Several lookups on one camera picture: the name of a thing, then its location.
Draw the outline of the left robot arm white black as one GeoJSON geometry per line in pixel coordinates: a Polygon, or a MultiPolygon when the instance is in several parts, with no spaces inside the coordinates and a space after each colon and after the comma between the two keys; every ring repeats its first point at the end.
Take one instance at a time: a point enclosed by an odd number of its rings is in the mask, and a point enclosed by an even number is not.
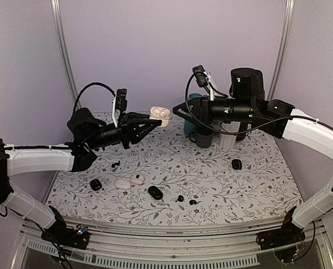
{"type": "Polygon", "coordinates": [[[13,185],[10,178],[41,171],[85,171],[97,159],[97,150],[119,143],[128,149],[161,125],[161,120],[140,113],[121,113],[117,121],[107,124],[89,109],[81,108],[67,123],[73,135],[71,142],[15,146],[0,139],[0,205],[48,230],[58,243],[66,243],[71,235],[59,212],[13,185]]]}

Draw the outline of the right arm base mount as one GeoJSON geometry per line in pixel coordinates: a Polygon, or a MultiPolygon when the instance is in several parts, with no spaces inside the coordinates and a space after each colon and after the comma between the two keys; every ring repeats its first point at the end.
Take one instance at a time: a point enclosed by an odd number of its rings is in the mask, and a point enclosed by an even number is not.
{"type": "Polygon", "coordinates": [[[287,212],[280,228],[257,234],[256,243],[260,246],[261,250],[281,247],[305,240],[306,236],[303,228],[299,228],[292,223],[292,216],[295,209],[296,206],[287,212]]]}

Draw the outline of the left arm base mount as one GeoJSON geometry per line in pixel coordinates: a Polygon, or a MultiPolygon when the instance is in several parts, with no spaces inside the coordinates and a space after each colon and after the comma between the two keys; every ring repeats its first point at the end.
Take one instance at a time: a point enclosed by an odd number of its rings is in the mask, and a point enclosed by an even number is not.
{"type": "Polygon", "coordinates": [[[77,225],[68,228],[61,214],[52,206],[49,206],[54,214],[55,221],[51,227],[43,229],[41,239],[51,243],[86,250],[90,233],[88,228],[83,225],[77,225]]]}

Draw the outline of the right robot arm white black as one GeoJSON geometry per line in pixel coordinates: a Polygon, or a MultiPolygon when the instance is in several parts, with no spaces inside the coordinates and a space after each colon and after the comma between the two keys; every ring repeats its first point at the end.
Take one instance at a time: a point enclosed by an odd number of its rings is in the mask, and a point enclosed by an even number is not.
{"type": "MultiPolygon", "coordinates": [[[[230,97],[214,96],[215,87],[202,66],[193,68],[192,78],[199,87],[210,87],[209,96],[186,98],[173,107],[173,113],[211,129],[209,122],[240,122],[251,125],[278,139],[305,145],[333,160],[333,127],[312,118],[292,104],[274,99],[265,100],[262,72],[253,68],[231,70],[230,97]]],[[[333,209],[333,178],[306,202],[286,215],[276,239],[289,244],[298,231],[333,209]]]]}

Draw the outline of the black earbud charging case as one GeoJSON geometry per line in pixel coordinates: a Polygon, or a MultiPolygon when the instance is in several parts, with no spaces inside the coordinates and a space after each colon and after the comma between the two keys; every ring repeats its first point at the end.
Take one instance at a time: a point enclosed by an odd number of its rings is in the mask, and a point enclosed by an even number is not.
{"type": "Polygon", "coordinates": [[[242,162],[239,159],[233,159],[231,162],[232,168],[234,170],[241,170],[242,169],[242,162]]]}

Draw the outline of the cream earbud case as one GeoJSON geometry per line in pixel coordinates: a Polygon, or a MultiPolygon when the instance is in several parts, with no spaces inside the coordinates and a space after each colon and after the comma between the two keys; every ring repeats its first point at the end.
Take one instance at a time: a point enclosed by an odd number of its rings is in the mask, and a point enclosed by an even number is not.
{"type": "Polygon", "coordinates": [[[160,106],[153,106],[150,108],[149,119],[160,120],[161,128],[165,128],[168,126],[170,122],[170,110],[160,106]]]}

